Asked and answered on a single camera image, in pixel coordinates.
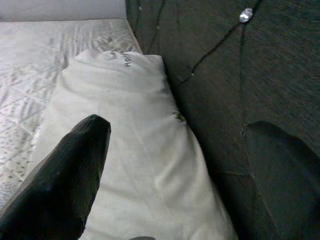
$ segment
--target white pillow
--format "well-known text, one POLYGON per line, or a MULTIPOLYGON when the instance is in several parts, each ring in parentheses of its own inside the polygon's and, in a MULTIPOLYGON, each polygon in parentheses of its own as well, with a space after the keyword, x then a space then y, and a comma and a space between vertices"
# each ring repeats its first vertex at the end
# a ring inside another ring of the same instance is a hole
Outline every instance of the white pillow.
POLYGON ((160 56, 92 50, 78 55, 58 79, 33 164, 91 114, 110 121, 112 133, 80 239, 237 238, 200 146, 178 117, 160 56))

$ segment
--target white mattress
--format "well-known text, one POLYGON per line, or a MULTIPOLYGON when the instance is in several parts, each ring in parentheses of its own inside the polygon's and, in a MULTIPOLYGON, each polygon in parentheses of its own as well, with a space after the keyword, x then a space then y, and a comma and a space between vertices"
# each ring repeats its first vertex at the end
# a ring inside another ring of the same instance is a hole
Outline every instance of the white mattress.
POLYGON ((86 49, 141 51, 125 19, 0 22, 0 208, 26 177, 57 76, 86 49))

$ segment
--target wall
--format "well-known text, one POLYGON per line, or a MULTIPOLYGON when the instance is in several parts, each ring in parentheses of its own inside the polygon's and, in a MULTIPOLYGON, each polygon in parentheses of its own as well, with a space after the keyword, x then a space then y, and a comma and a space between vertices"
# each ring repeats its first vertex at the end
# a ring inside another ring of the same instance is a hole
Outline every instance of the wall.
POLYGON ((125 18, 125 0, 0 0, 0 21, 125 18))

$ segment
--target white wall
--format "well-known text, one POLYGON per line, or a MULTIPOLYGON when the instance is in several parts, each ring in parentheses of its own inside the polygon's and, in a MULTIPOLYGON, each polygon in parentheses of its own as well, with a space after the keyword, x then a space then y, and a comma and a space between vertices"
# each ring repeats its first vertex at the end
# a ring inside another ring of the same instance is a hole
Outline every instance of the white wall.
POLYGON ((0 21, 125 18, 125 0, 0 0, 0 21))

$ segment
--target quilted mattress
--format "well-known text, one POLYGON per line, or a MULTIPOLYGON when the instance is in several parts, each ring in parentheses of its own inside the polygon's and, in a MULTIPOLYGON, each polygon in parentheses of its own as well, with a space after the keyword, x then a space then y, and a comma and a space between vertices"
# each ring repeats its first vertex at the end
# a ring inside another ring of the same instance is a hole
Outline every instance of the quilted mattress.
POLYGON ((0 22, 0 208, 31 166, 56 79, 87 49, 140 52, 125 19, 0 22))

